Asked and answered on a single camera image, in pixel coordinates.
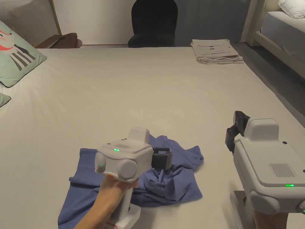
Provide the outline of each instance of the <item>gray floor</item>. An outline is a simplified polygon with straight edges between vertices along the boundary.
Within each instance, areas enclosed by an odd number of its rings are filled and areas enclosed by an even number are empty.
[[[251,48],[245,43],[234,44],[233,47],[249,68],[305,127],[305,79],[263,47]]]

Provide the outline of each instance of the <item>folded cloth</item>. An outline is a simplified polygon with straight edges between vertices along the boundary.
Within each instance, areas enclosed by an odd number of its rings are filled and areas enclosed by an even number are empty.
[[[157,207],[200,199],[202,194],[193,170],[203,163],[199,146],[183,149],[166,136],[150,136],[152,147],[170,148],[173,153],[169,173],[150,169],[139,178],[131,203],[141,207]],[[95,173],[94,161],[97,150],[81,149],[77,171],[70,177],[70,188],[58,217],[58,228],[74,228],[92,207],[99,192],[103,176]]]
[[[36,49],[75,49],[77,48],[77,34],[53,35],[35,46]]]
[[[198,61],[202,64],[243,63],[243,58],[227,39],[193,40],[191,46]]]

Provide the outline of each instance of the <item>white pillow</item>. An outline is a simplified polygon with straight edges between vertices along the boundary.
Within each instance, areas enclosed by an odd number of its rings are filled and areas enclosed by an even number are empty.
[[[290,17],[305,18],[305,0],[280,0],[278,5]]]

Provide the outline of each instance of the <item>green pillow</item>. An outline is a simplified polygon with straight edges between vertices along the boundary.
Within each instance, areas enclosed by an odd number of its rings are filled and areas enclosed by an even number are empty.
[[[15,85],[47,58],[0,21],[0,83]]]
[[[11,97],[0,93],[0,107],[7,104],[11,100]]]

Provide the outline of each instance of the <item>white bedsheet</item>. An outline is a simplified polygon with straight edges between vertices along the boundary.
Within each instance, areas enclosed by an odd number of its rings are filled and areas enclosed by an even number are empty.
[[[224,138],[233,112],[275,118],[305,161],[305,130],[245,64],[202,65],[192,48],[42,49],[48,59],[0,108],[0,228],[54,229],[79,160],[131,127],[199,145],[203,198],[142,209],[134,229],[235,228],[229,196],[242,189]],[[288,228],[302,228],[303,215]]]
[[[294,19],[280,11],[268,12],[261,33],[305,64],[305,18]]]

